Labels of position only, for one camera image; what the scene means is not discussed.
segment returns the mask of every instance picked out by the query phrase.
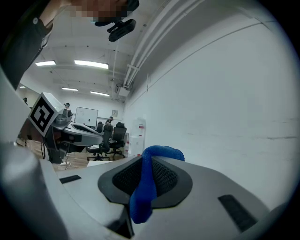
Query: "blue towel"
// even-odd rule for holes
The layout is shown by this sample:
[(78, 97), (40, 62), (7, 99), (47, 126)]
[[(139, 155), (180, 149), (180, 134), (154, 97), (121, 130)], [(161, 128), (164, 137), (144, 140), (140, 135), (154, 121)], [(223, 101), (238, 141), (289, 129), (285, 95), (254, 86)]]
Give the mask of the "blue towel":
[(151, 201), (157, 198), (156, 187), (152, 177), (152, 156), (163, 156), (184, 161), (183, 153), (171, 147), (152, 146), (142, 153), (142, 172), (139, 185), (130, 197), (130, 216), (134, 223), (148, 220), (152, 213)]

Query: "black office chair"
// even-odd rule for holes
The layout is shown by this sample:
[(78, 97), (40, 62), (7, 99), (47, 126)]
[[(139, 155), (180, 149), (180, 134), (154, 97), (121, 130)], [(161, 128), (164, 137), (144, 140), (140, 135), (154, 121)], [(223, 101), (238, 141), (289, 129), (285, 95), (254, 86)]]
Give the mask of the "black office chair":
[(99, 133), (102, 133), (103, 125), (104, 125), (104, 124), (103, 124), (102, 122), (99, 122), (99, 123), (97, 124), (97, 129), (96, 129), (96, 131), (99, 132)]
[(112, 140), (109, 141), (110, 142), (109, 146), (113, 150), (111, 152), (106, 153), (105, 156), (107, 156), (107, 154), (113, 154), (113, 157), (112, 157), (113, 160), (114, 160), (114, 156), (116, 154), (119, 154), (119, 155), (125, 157), (119, 148), (123, 148), (125, 146), (123, 139), (124, 139), (126, 130), (127, 130), (127, 128), (124, 126), (124, 123), (120, 123), (120, 122), (117, 123), (117, 125), (113, 129)]
[(97, 154), (96, 157), (87, 157), (87, 160), (89, 161), (90, 159), (94, 159), (93, 161), (103, 161), (103, 159), (109, 157), (103, 157), (102, 153), (109, 152), (110, 146), (109, 146), (109, 138), (112, 135), (113, 127), (110, 125), (105, 125), (104, 126), (104, 134), (103, 134), (103, 141), (101, 144), (99, 144), (99, 148), (91, 148), (91, 147), (86, 147), (86, 150), (90, 153), (93, 153), (94, 156)]

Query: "wooden floor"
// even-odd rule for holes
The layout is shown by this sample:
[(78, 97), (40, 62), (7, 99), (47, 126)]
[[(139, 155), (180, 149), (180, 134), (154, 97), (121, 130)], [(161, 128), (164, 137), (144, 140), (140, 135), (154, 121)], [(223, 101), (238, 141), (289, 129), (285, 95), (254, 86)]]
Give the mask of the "wooden floor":
[[(24, 142), (22, 142), (21, 140), (17, 140), (17, 143), (20, 147), (25, 147)], [(30, 149), (36, 156), (38, 159), (43, 159), (42, 157), (42, 152), (41, 152), (41, 143), (40, 142), (36, 142), (36, 141), (31, 141), (31, 140), (27, 140), (27, 148)], [(66, 155), (66, 157), (64, 158), (64, 160), (67, 159), (67, 161), (69, 163), (71, 163), (71, 165), (69, 166), (61, 166), (60, 164), (52, 164), (53, 168), (55, 171), (61, 171), (61, 170), (65, 170), (66, 167), (68, 167), (68, 169), (78, 169), (78, 168), (84, 168), (87, 167), (88, 165), (88, 161), (87, 161), (87, 157), (92, 157), (93, 154), (89, 153), (86, 151), (86, 149), (83, 149), (82, 152), (72, 152), (68, 155)], [(110, 157), (110, 159), (104, 159), (104, 161), (112, 161), (113, 160), (113, 154), (109, 154), (108, 157)], [(123, 156), (121, 155), (116, 155), (115, 156), (115, 161), (123, 159)]]

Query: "black sleeve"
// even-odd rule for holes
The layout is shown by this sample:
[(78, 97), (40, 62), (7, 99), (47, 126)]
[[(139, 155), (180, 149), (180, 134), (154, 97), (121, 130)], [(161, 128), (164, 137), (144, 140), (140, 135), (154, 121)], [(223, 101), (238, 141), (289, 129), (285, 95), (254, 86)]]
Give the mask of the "black sleeve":
[(50, 36), (52, 26), (46, 28), (39, 19), (47, 3), (48, 1), (43, 1), (42, 5), (35, 6), (34, 11), (24, 17), (26, 19), (21, 26), (16, 28), (2, 46), (1, 66), (15, 89), (24, 72), (46, 46)]

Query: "fluorescent light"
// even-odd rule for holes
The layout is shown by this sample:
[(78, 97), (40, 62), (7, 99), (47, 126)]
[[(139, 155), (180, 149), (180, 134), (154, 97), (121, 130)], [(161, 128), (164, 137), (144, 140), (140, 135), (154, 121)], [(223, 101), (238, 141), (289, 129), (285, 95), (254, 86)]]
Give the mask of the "fluorescent light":
[(63, 90), (70, 90), (70, 91), (76, 91), (76, 92), (78, 92), (78, 89), (74, 89), (74, 88), (61, 88), (61, 89), (63, 89)]
[(56, 65), (55, 61), (48, 61), (48, 62), (36, 62), (37, 66), (47, 66), (47, 65)]
[(94, 94), (99, 94), (99, 95), (103, 95), (103, 96), (107, 96), (107, 97), (109, 97), (109, 95), (108, 95), (108, 94), (105, 94), (105, 93), (100, 93), (100, 92), (92, 92), (92, 91), (91, 91), (91, 93), (94, 93)]
[(98, 62), (88, 62), (88, 61), (74, 61), (77, 65), (85, 65), (85, 66), (92, 66), (92, 67), (98, 67), (98, 68), (105, 68), (108, 69), (108, 64), (104, 63), (98, 63)]

